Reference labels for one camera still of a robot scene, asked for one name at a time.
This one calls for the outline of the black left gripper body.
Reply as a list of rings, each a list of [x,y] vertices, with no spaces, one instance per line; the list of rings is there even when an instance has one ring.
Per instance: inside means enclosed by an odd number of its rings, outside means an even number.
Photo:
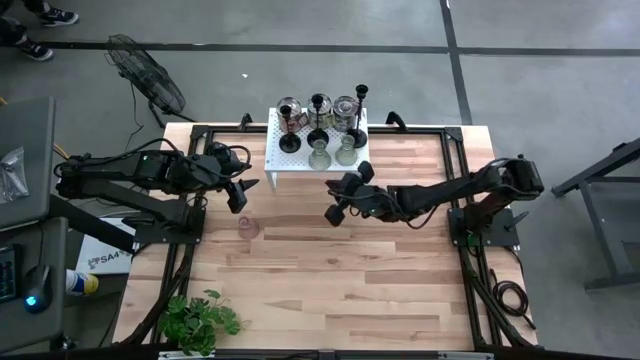
[[[226,191],[229,199],[227,204],[233,214],[238,214],[247,204],[247,197],[243,191],[242,179],[234,182],[233,178],[239,176],[248,168],[246,162],[242,162],[236,149],[240,149],[240,145],[228,146],[221,142],[212,142],[205,146],[204,154],[213,157],[220,165],[219,184]]]

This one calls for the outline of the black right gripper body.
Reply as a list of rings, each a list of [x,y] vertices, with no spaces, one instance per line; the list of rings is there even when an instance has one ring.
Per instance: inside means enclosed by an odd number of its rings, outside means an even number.
[[[355,173],[345,173],[351,175],[352,181],[346,193],[339,193],[344,196],[345,204],[332,204],[326,210],[324,217],[332,226],[339,226],[345,219],[344,211],[348,208],[355,208],[360,214],[371,215],[380,209],[382,190],[376,186],[371,186],[369,182],[375,173],[369,162],[361,162]]]

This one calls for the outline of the clear ribbed glass candle holder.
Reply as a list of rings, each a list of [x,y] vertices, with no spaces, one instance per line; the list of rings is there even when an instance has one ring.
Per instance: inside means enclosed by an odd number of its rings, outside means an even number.
[[[317,139],[312,144],[312,152],[309,155],[309,166],[316,171],[324,171],[331,166],[332,158],[326,150],[327,143],[323,139]]]
[[[357,162],[358,154],[355,148],[355,138],[345,134],[341,144],[335,152],[335,160],[341,166],[351,166]]]

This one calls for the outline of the tall black candlestick holder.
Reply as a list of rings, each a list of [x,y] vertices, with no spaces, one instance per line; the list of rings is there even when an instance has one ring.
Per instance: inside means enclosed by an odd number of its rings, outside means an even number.
[[[347,134],[354,138],[354,147],[362,148],[367,143],[367,135],[361,129],[361,119],[362,119],[362,109],[363,109],[363,101],[367,96],[369,88],[365,84],[359,84],[355,88],[356,96],[358,99],[358,108],[356,111],[356,125],[354,128],[349,129]]]

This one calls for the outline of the medium black candlestick holder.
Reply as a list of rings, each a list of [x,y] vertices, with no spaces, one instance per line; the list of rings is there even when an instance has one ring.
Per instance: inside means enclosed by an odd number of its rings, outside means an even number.
[[[311,97],[311,101],[313,104],[313,109],[314,109],[314,117],[315,117],[315,128],[308,134],[307,136],[307,143],[310,146],[313,146],[313,144],[317,141],[317,140],[322,140],[324,141],[326,144],[329,143],[329,136],[326,133],[325,130],[323,130],[320,126],[320,110],[322,108],[324,99],[323,97],[317,93],[314,94]]]

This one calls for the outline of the short black candlestick holder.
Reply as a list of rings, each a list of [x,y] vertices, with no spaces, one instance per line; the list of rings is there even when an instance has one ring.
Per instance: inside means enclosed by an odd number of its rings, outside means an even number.
[[[300,138],[289,128],[291,111],[292,109],[289,105],[283,105],[280,107],[281,115],[285,121],[286,133],[280,138],[279,147],[281,151],[288,154],[296,153],[301,147]]]

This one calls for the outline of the brown label jar candle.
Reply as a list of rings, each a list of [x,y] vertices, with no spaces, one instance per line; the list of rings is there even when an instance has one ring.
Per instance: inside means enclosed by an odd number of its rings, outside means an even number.
[[[333,128],[342,133],[355,126],[358,102],[351,96],[340,96],[333,103]]]

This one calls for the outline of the pink ribbed glass candle holder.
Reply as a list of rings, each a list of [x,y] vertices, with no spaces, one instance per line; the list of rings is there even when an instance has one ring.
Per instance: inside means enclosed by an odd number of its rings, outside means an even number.
[[[256,219],[242,216],[238,219],[237,232],[241,239],[251,240],[259,235],[261,226]]]

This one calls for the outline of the white perforated metal shelf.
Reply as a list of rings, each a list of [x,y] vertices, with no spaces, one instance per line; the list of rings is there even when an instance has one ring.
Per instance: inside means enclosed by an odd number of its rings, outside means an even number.
[[[296,153],[285,153],[279,147],[279,140],[284,135],[279,125],[277,109],[271,107],[269,109],[267,122],[267,138],[265,150],[265,173],[272,190],[277,188],[277,175],[284,172],[314,172],[309,165],[308,158],[312,153],[312,147],[307,143],[307,135],[311,132],[309,126],[301,129],[297,135],[301,138],[301,148]],[[370,139],[365,146],[356,149],[357,161],[353,165],[343,166],[335,160],[335,152],[341,146],[341,139],[344,133],[336,131],[330,127],[326,130],[329,135],[329,144],[326,147],[327,152],[331,155],[332,164],[325,169],[325,172],[354,172],[357,170],[359,163],[370,160],[369,147]]]

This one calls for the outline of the black floor fan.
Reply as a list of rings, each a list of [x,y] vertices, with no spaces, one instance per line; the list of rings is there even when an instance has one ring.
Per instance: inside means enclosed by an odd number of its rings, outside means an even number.
[[[186,99],[168,71],[136,41],[124,34],[110,35],[106,49],[118,74],[147,99],[148,108],[160,128],[165,129],[166,123],[159,112],[195,122],[183,115]]]

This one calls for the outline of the green artificial plant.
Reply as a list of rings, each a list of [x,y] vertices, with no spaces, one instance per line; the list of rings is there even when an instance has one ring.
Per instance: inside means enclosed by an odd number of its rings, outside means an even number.
[[[187,356],[209,356],[219,335],[236,336],[243,328],[227,298],[212,289],[204,294],[190,299],[185,295],[171,297],[158,321],[160,333]]]

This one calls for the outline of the black diagonal support beam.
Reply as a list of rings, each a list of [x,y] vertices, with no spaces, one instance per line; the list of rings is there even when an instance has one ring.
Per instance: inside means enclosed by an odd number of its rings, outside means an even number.
[[[129,254],[134,253],[134,237],[131,234],[55,195],[49,197],[48,215],[66,218],[70,228]]]

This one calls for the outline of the white cardboard box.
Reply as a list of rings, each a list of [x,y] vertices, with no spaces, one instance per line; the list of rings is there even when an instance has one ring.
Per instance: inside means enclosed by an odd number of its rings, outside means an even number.
[[[123,275],[131,270],[132,255],[85,235],[75,270],[93,275]]]

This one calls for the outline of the white plant pot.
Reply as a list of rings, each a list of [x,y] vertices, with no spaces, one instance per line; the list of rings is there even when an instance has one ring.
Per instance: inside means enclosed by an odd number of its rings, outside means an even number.
[[[174,351],[160,351],[157,356],[157,360],[213,360],[216,357],[216,352],[212,351],[209,354],[203,355],[197,352],[190,352],[187,354],[182,350]]]

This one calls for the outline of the yellow and white bottle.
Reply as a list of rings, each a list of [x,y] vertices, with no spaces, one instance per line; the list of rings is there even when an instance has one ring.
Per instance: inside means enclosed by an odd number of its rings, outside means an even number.
[[[67,269],[65,290],[71,296],[89,296],[97,292],[99,279],[92,274]]]

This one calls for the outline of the grey side desk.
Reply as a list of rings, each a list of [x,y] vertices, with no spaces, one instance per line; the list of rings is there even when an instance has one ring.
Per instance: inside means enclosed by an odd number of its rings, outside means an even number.
[[[0,353],[52,340],[62,334],[67,230],[64,218],[51,218],[0,232],[0,247],[18,244],[22,249],[19,296],[0,304]],[[23,304],[25,276],[37,265],[51,267],[52,300],[45,311],[30,314]]]
[[[0,106],[0,171],[6,160],[29,195],[0,203],[0,229],[43,219],[51,192],[56,102],[51,97]]]

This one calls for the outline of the clear plastic bag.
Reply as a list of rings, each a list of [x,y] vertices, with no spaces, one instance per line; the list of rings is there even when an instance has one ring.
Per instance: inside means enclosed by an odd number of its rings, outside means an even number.
[[[24,169],[24,148],[9,151],[0,159],[0,204],[30,195]]]

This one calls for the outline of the black computer mouse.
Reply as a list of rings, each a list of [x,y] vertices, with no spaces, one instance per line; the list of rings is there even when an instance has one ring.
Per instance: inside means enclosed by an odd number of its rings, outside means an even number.
[[[51,267],[49,265],[37,265],[27,272],[23,304],[28,313],[38,314],[50,306],[52,300],[50,273]]]

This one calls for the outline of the person's shoe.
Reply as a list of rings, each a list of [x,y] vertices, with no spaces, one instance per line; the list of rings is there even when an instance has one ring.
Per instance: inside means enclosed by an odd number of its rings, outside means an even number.
[[[27,57],[38,62],[49,61],[54,57],[54,52],[51,49],[30,39],[17,44],[16,48]]]
[[[50,7],[48,10],[39,14],[38,19],[45,27],[69,26],[74,25],[79,21],[79,15],[74,12]]]

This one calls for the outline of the dark grey metal stand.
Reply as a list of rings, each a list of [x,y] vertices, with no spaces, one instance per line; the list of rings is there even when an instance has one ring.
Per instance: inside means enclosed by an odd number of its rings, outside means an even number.
[[[589,290],[600,290],[640,284],[636,269],[626,248],[640,247],[640,176],[615,176],[613,173],[633,162],[640,164],[640,137],[622,143],[609,155],[551,189],[561,198],[580,192],[596,241],[609,274],[584,284]]]

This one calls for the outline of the black backlit keypad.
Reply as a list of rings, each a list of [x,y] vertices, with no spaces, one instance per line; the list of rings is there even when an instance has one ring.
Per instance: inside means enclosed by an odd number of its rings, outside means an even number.
[[[0,304],[19,296],[21,251],[18,244],[0,247]]]

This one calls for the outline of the person's leg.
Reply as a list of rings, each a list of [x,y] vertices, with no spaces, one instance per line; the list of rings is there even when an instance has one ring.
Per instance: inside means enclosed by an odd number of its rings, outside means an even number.
[[[30,12],[38,15],[45,12],[45,0],[22,0]],[[0,0],[0,42],[14,45],[25,35],[26,27],[18,20],[8,17],[6,12],[12,7],[14,0]]]

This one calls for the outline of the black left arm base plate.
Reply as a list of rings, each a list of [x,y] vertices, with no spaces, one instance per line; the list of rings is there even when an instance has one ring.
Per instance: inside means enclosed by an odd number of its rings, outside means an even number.
[[[136,214],[123,219],[135,230],[134,241],[141,244],[198,244],[203,236],[205,213],[189,215],[182,223],[159,221],[149,214]]]

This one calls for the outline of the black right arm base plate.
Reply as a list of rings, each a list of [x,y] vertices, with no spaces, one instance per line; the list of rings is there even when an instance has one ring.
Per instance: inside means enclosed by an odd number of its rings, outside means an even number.
[[[461,208],[449,209],[447,221],[451,243],[454,246],[513,247],[520,245],[515,217],[510,208],[499,211],[490,224],[483,225],[479,230],[469,230],[465,226]]]

